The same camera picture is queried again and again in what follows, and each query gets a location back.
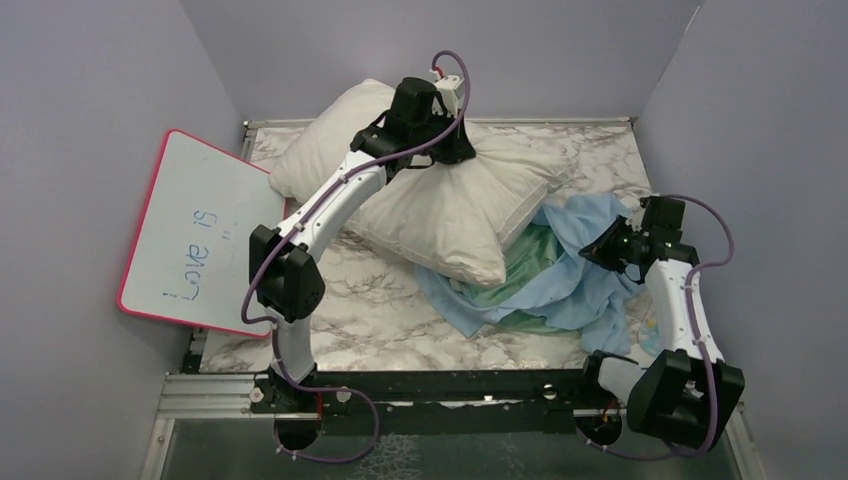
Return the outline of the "white pillow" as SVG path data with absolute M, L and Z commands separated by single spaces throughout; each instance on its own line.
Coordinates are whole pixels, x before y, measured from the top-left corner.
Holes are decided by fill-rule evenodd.
M 340 167 L 354 134 L 386 110 L 393 95 L 393 87 L 373 79 L 344 92 L 274 161 L 271 187 L 299 202 L 315 195 Z M 541 150 L 474 123 L 466 128 L 474 158 L 403 170 L 345 226 L 449 278 L 498 285 L 506 278 L 505 249 L 545 198 L 576 174 L 576 154 Z

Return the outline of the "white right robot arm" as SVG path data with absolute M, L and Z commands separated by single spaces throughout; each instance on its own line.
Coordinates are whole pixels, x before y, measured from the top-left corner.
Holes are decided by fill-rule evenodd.
M 726 221 L 703 201 L 727 240 L 726 256 L 703 262 L 682 241 L 683 217 L 695 198 L 680 194 L 643 197 L 637 227 L 619 216 L 581 257 L 614 273 L 639 270 L 655 307 L 660 351 L 647 367 L 597 350 L 577 380 L 579 398 L 600 407 L 613 397 L 625 407 L 628 428 L 662 441 L 670 456 L 706 454 L 719 439 L 745 388 L 741 369 L 729 365 L 710 331 L 700 293 L 704 270 L 728 264 L 735 243 Z

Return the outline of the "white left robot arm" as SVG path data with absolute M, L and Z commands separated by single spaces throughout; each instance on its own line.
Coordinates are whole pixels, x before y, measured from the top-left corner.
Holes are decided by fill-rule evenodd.
M 353 214 L 416 155 L 454 165 L 474 157 L 463 117 L 470 88 L 459 75 L 407 77 L 390 107 L 350 143 L 339 167 L 298 210 L 274 228 L 257 226 L 249 239 L 247 301 L 265 308 L 271 327 L 276 396 L 298 411 L 313 401 L 308 378 L 316 363 L 309 320 L 325 293 L 318 262 Z

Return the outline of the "light blue pillowcase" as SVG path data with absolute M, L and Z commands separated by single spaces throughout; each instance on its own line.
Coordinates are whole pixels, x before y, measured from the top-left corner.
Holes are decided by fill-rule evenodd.
M 579 333 L 588 353 L 627 355 L 631 341 L 626 303 L 642 289 L 626 275 L 583 259 L 579 251 L 630 212 L 613 194 L 577 194 L 562 205 L 543 204 L 530 224 L 549 226 L 564 253 L 500 306 L 473 306 L 453 289 L 463 281 L 423 266 L 415 268 L 415 278 L 435 311 L 466 337 L 488 325 L 499 327 L 503 317 L 522 310 L 544 317 L 549 327 Z

